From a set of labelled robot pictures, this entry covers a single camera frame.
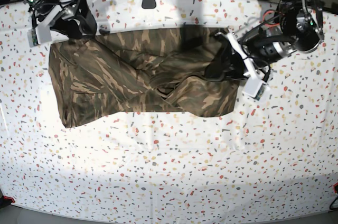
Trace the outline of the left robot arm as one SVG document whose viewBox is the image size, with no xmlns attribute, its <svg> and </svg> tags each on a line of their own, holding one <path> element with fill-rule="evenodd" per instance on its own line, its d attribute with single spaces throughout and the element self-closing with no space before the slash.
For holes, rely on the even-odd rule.
<svg viewBox="0 0 338 224">
<path fill-rule="evenodd" d="M 243 37 L 218 32 L 222 48 L 207 66 L 210 81 L 244 80 L 242 93 L 256 101 L 268 98 L 271 65 L 294 52 L 311 53 L 324 41 L 320 0 L 280 0 L 262 22 Z"/>
</svg>

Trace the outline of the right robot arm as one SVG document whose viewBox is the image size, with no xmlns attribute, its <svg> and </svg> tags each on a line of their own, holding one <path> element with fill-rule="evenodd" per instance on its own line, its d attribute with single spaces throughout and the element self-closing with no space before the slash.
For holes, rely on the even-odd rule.
<svg viewBox="0 0 338 224">
<path fill-rule="evenodd" d="M 94 36 L 97 22 L 87 0 L 22 0 L 29 6 L 32 28 L 28 32 L 31 47 L 52 41 L 52 32 L 70 39 Z"/>
</svg>

